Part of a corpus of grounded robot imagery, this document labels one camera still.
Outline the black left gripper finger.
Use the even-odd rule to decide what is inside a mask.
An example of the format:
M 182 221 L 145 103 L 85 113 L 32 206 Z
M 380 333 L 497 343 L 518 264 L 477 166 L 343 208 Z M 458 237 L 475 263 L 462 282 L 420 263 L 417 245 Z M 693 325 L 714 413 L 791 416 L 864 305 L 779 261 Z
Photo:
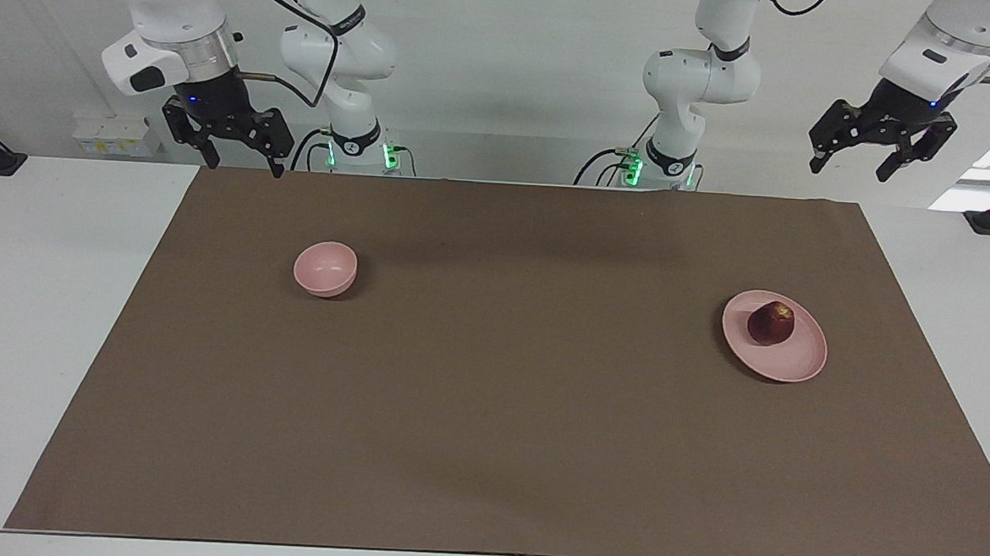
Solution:
M 847 147 L 872 143 L 878 127 L 879 111 L 871 104 L 856 107 L 846 100 L 835 100 L 809 132 L 812 145 L 811 173 L 825 168 L 834 153 Z
M 915 161 L 930 162 L 956 130 L 957 123 L 950 113 L 941 113 L 924 124 L 907 124 L 894 118 L 882 121 L 879 136 L 894 150 L 877 167 L 877 179 L 886 183 L 897 170 Z

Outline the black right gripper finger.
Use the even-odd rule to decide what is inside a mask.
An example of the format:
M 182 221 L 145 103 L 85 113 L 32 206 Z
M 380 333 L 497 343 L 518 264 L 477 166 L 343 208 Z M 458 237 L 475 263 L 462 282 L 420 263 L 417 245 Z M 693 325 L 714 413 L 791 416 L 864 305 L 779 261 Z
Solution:
M 227 138 L 237 140 L 267 162 L 274 179 L 283 177 L 285 159 L 295 148 L 295 140 L 279 109 L 268 108 L 263 112 L 249 109 L 228 116 Z
M 162 114 L 170 134 L 178 145 L 191 146 L 198 151 L 206 166 L 210 169 L 217 169 L 220 163 L 220 156 L 212 143 L 210 132 L 206 126 L 195 128 L 190 119 L 189 112 L 186 111 L 182 99 L 179 96 L 171 95 L 163 103 Z

